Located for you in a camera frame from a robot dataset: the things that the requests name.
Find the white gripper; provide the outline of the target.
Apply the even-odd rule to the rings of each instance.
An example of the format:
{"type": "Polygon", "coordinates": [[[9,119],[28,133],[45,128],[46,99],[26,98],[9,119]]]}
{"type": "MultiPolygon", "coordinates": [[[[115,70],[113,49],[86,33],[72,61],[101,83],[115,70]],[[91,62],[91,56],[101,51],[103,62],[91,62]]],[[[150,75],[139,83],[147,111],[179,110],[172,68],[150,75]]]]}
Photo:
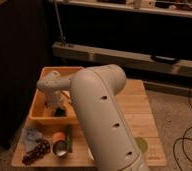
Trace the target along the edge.
{"type": "Polygon", "coordinates": [[[67,113],[68,103],[64,102],[62,105],[62,93],[60,91],[53,91],[46,94],[46,104],[48,107],[57,108],[60,106],[60,109],[67,113]]]}

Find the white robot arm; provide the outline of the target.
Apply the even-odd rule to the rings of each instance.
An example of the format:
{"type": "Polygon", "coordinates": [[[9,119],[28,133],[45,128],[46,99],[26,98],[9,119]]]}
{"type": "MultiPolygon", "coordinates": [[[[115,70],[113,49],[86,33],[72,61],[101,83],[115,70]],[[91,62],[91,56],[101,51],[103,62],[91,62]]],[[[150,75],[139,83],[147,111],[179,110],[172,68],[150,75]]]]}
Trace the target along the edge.
{"type": "Polygon", "coordinates": [[[150,171],[116,102],[126,84],[117,65],[87,67],[68,76],[51,71],[37,88],[54,103],[54,93],[67,90],[98,171],[150,171]]]}

